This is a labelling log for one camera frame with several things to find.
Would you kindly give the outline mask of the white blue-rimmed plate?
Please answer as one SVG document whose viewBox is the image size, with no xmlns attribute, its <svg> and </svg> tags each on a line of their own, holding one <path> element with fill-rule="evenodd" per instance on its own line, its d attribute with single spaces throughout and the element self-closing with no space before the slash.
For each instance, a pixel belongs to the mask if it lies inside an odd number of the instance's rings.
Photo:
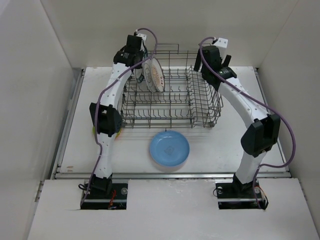
<svg viewBox="0 0 320 240">
<path fill-rule="evenodd" d="M 156 87 L 152 78 L 152 73 L 151 73 L 151 60 L 148 59 L 142 64 L 142 69 L 143 69 L 143 76 L 146 81 L 147 88 L 149 91 L 152 93 L 156 92 Z"/>
</svg>

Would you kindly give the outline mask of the white plate with green rim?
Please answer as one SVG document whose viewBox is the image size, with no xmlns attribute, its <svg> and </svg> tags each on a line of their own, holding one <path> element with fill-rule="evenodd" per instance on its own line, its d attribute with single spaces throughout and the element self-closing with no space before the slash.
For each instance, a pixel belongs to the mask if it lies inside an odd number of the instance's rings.
<svg viewBox="0 0 320 240">
<path fill-rule="evenodd" d="M 143 69 L 135 69 L 134 70 L 135 81 L 140 84 L 144 81 Z"/>
</svg>

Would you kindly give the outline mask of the patterned white plate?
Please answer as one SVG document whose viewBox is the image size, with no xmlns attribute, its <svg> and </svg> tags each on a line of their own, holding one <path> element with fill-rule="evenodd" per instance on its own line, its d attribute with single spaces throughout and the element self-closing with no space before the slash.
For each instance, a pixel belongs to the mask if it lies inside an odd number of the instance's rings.
<svg viewBox="0 0 320 240">
<path fill-rule="evenodd" d="M 165 77 L 159 60 L 156 57 L 151 58 L 151 76 L 158 92 L 165 91 Z"/>
</svg>

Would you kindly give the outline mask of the grey wire dish rack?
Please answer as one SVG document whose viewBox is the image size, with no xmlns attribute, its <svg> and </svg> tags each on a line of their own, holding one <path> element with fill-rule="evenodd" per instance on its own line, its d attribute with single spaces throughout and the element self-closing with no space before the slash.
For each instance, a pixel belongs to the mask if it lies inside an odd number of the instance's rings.
<svg viewBox="0 0 320 240">
<path fill-rule="evenodd" d="M 196 50 L 161 43 L 156 58 L 165 80 L 164 92 L 152 92 L 145 81 L 131 77 L 121 98 L 124 128 L 212 128 L 221 116 L 222 96 L 194 71 Z"/>
</svg>

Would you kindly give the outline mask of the blue plate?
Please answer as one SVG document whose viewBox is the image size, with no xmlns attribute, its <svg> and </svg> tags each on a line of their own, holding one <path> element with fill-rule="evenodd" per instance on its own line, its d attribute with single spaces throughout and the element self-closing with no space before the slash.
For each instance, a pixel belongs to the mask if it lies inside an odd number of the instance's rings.
<svg viewBox="0 0 320 240">
<path fill-rule="evenodd" d="M 190 154 L 190 144 L 180 132 L 167 130 L 157 133 L 149 144 L 149 153 L 160 166 L 179 167 Z"/>
</svg>

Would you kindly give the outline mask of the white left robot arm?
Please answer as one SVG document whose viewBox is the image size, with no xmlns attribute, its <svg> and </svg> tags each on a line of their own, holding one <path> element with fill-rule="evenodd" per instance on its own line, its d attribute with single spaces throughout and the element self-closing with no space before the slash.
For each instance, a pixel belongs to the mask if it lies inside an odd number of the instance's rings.
<svg viewBox="0 0 320 240">
<path fill-rule="evenodd" d="M 135 70 L 140 77 L 142 64 L 150 59 L 146 48 L 147 36 L 142 33 L 128 35 L 126 44 L 113 57 L 113 65 L 107 86 L 96 102 L 92 102 L 89 111 L 94 128 L 94 139 L 99 147 L 98 158 L 93 167 L 83 199 L 98 195 L 107 198 L 112 192 L 111 152 L 116 134 L 122 128 L 122 116 L 118 110 L 123 88 Z"/>
</svg>

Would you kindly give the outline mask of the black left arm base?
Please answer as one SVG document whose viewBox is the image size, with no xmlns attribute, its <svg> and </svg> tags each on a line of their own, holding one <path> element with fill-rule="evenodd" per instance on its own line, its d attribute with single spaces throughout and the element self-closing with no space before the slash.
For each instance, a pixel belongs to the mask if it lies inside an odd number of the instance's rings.
<svg viewBox="0 0 320 240">
<path fill-rule="evenodd" d="M 81 210 L 126 210 L 128 183 L 113 183 L 110 193 L 104 191 L 89 191 Z"/>
</svg>

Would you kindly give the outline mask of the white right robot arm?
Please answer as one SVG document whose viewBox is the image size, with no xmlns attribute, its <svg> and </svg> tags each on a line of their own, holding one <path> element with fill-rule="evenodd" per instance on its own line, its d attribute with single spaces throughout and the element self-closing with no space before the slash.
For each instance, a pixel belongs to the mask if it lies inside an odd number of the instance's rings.
<svg viewBox="0 0 320 240">
<path fill-rule="evenodd" d="M 198 50 L 194 70 L 225 97 L 245 124 L 240 139 L 243 155 L 232 181 L 232 193 L 243 197 L 253 189 L 255 173 L 273 145 L 278 141 L 281 119 L 250 99 L 237 74 L 222 59 L 217 46 L 209 45 Z"/>
</svg>

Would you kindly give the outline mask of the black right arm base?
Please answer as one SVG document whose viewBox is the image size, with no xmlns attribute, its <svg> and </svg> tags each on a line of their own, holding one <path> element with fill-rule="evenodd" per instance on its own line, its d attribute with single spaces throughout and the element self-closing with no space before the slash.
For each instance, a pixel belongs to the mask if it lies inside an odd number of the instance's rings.
<svg viewBox="0 0 320 240">
<path fill-rule="evenodd" d="M 244 190 L 238 190 L 233 182 L 216 182 L 214 191 L 220 210 L 266 210 L 269 205 L 258 181 L 254 187 L 250 183 Z"/>
</svg>

